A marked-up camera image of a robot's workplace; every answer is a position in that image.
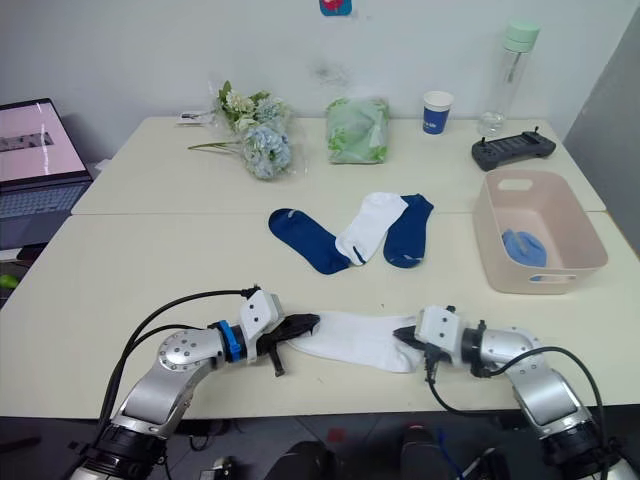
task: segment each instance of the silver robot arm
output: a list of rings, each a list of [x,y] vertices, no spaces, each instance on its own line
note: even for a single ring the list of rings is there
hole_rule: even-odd
[[[284,373],[277,344],[311,331],[316,315],[284,317],[278,297],[258,290],[242,306],[239,324],[216,322],[181,330],[158,348],[151,370],[133,387],[71,480],[143,480],[165,461],[166,440],[189,408],[198,383],[226,363],[269,354]]]
[[[488,377],[519,355],[542,346],[531,333],[516,327],[489,330],[481,321],[477,329],[468,328],[453,307],[422,310],[414,336],[425,347],[428,382],[435,382],[434,368],[442,358],[457,367],[468,364],[473,375]],[[603,452],[600,427],[566,379],[546,364],[541,353],[520,360],[504,373],[542,442],[546,461],[557,466],[565,479],[600,478],[605,458],[609,480],[639,478],[624,459]]]

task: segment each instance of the paper cup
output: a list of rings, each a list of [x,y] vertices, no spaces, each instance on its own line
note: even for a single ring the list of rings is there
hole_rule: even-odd
[[[432,135],[442,133],[452,104],[453,95],[449,92],[434,90],[425,93],[422,129]]]

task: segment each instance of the blue ring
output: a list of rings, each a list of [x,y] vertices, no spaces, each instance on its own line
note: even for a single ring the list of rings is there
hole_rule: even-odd
[[[236,336],[233,334],[233,330],[231,330],[231,327],[229,326],[226,320],[220,320],[220,322],[218,323],[220,325],[220,328],[222,329],[222,333],[224,333],[224,336],[226,337],[227,342],[229,343],[229,351],[231,353],[231,362],[233,363],[233,362],[239,361],[240,353],[242,352],[242,347],[236,341]]]

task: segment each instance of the laptop keyboard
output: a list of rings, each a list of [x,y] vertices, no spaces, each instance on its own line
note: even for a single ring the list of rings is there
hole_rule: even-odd
[[[71,210],[85,185],[0,196],[0,219]]]

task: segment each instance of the black remote controller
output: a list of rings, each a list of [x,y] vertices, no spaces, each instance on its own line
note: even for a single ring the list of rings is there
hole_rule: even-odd
[[[556,144],[538,133],[522,132],[513,137],[499,138],[486,142],[484,137],[471,147],[471,155],[478,166],[488,172],[506,163],[518,162],[531,157],[548,157],[556,149]]]

